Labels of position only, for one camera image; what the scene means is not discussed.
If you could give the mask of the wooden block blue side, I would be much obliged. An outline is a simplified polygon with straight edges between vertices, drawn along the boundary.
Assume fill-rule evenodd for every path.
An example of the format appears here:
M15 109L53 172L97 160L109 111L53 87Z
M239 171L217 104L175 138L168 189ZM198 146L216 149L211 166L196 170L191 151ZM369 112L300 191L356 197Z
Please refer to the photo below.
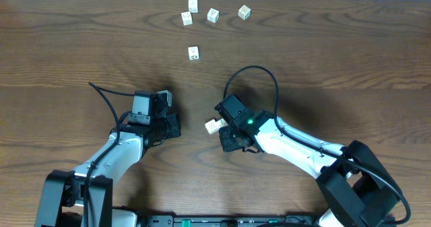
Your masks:
M217 121L219 127L227 127L228 123L224 119L220 119Z

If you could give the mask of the wooden block green side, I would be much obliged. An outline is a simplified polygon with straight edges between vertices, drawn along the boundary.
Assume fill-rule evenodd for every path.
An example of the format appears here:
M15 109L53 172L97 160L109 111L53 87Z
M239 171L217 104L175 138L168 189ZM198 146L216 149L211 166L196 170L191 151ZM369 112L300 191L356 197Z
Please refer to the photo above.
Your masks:
M206 122L205 128L207 132L212 135L220 129L220 124L215 119L212 119L211 121Z

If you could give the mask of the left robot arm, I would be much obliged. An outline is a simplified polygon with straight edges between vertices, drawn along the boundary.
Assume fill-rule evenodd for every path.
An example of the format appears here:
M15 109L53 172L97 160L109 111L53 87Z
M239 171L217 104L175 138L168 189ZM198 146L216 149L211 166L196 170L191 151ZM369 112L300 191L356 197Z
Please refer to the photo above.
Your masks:
M128 169L152 147L179 137L178 115L170 114L172 94L136 91L133 107L121 117L108 141L86 162L46 178L36 226L145 226L141 213L114 207L112 191Z

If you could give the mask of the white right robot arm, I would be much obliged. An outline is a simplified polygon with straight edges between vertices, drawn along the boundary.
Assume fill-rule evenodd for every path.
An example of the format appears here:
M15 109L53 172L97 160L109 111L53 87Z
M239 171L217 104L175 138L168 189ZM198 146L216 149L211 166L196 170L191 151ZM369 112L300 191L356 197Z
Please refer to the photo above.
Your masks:
M225 152L268 153L313 177L328 203L317 226L398 226L411 209L402 190L372 150L360 141L330 143L301 132L274 112L218 108L227 125L220 129Z

